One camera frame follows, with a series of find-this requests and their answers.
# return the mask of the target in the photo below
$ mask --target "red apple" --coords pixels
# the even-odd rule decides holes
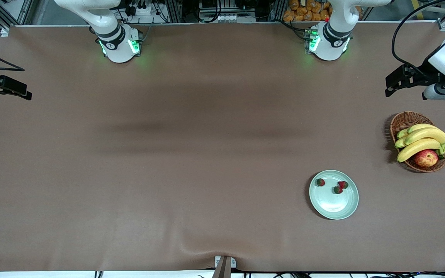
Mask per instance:
[[[438,161],[438,155],[431,149],[419,151],[415,155],[415,163],[420,167],[434,166]]]

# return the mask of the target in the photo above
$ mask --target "banana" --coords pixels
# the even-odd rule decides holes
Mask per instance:
[[[404,144],[410,145],[423,138],[433,138],[440,144],[445,144],[445,133],[440,129],[422,128],[415,130],[404,137]]]
[[[403,129],[402,131],[397,133],[397,138],[401,139],[401,138],[405,137],[406,135],[408,135],[408,129]]]
[[[418,153],[419,151],[422,151],[424,149],[442,149],[440,146],[440,143],[432,138],[427,139],[421,139],[413,144],[410,144],[406,146],[401,152],[397,155],[397,161],[398,162],[404,162],[408,158],[415,155],[415,153]]]
[[[413,125],[412,127],[410,127],[408,129],[408,133],[412,133],[415,130],[419,130],[419,129],[423,129],[423,128],[433,128],[433,129],[438,129],[436,126],[434,125],[429,125],[429,124],[418,124],[418,125]]]
[[[435,127],[434,125],[429,125],[429,124],[418,124],[418,125],[413,125],[412,127],[403,129],[402,131],[397,133],[397,138],[403,138],[406,135],[414,132],[415,130],[419,130],[419,129],[424,129],[424,128],[434,128],[434,129],[438,129],[437,127]]]
[[[394,147],[397,148],[397,149],[406,147],[406,145],[404,144],[404,139],[405,139],[405,138],[406,138],[406,137],[401,137],[400,139],[398,139],[398,140],[396,141],[396,143],[394,143]]]

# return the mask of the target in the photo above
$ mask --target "woven basket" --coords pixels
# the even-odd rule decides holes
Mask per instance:
[[[434,125],[429,118],[426,116],[423,116],[420,113],[411,112],[411,111],[405,111],[397,114],[394,116],[394,118],[391,121],[391,137],[394,142],[397,140],[397,133],[400,132],[403,129],[412,127],[413,125],[417,124],[430,124]],[[438,162],[431,167],[420,167],[415,164],[415,160],[413,157],[408,158],[408,160],[405,161],[406,165],[410,167],[411,169],[422,172],[422,173],[430,173],[440,170],[445,165],[445,158],[439,159]]]

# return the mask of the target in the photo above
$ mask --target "bread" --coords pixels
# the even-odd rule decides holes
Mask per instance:
[[[308,11],[307,14],[303,16],[303,21],[311,21],[312,20],[312,12]]]
[[[292,10],[296,10],[300,6],[300,2],[298,2],[298,0],[289,0],[288,3],[289,3],[289,8]]]
[[[307,0],[307,9],[311,10],[316,5],[317,3],[315,2],[315,0]]]
[[[325,20],[326,18],[329,18],[329,12],[327,12],[327,9],[320,11],[320,20]]]
[[[358,17],[359,17],[360,19],[362,19],[362,16],[363,16],[363,10],[362,10],[362,7],[357,6],[357,10],[358,10]]]
[[[305,14],[307,14],[307,8],[306,7],[299,7],[298,9],[296,9],[296,14],[297,15],[305,15]]]
[[[290,22],[293,21],[294,12],[291,10],[287,10],[284,12],[283,21]]]
[[[312,21],[320,21],[320,14],[312,13]]]
[[[316,5],[312,8],[312,12],[314,13],[320,12],[320,3],[316,2]]]

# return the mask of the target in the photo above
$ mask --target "plate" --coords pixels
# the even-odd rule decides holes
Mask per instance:
[[[324,186],[318,186],[316,180],[322,178]],[[348,188],[341,194],[335,194],[333,189],[338,181],[346,181]],[[322,171],[310,183],[310,201],[321,215],[334,220],[341,220],[352,215],[358,207],[358,190],[353,180],[345,173],[336,170]]]

